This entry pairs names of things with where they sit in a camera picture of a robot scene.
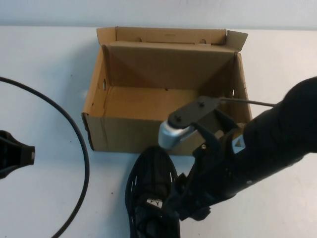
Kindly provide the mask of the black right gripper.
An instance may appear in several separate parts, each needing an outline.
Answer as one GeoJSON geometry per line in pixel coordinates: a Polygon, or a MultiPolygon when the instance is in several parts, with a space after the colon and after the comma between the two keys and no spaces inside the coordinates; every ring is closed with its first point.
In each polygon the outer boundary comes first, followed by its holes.
{"type": "Polygon", "coordinates": [[[235,125],[223,136],[200,124],[189,126],[197,131],[204,142],[193,151],[194,164],[186,176],[181,174],[172,184],[171,193],[163,204],[164,213],[180,220],[187,218],[204,220],[211,212],[211,206],[236,195],[230,190],[235,182],[232,140],[243,133],[243,126],[235,125]]]}

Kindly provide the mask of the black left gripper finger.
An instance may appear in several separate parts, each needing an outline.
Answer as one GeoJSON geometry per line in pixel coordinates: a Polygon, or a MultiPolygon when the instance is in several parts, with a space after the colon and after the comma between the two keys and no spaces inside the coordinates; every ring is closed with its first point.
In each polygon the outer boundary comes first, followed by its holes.
{"type": "Polygon", "coordinates": [[[16,140],[9,132],[0,131],[0,178],[6,178],[19,168],[33,165],[35,146],[28,146],[16,140]]]}

